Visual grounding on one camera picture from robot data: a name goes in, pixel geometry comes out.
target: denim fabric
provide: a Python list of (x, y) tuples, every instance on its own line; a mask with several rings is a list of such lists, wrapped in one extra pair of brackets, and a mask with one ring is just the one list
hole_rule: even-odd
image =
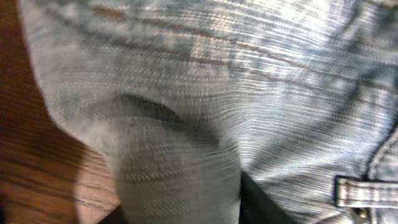
[(296, 222), (352, 223), (336, 176), (380, 163), (370, 179), (398, 180), (397, 160), (374, 158), (397, 118), (395, 1), (21, 0), (21, 14), (49, 113), (104, 155), (133, 223), (236, 223), (242, 170)]

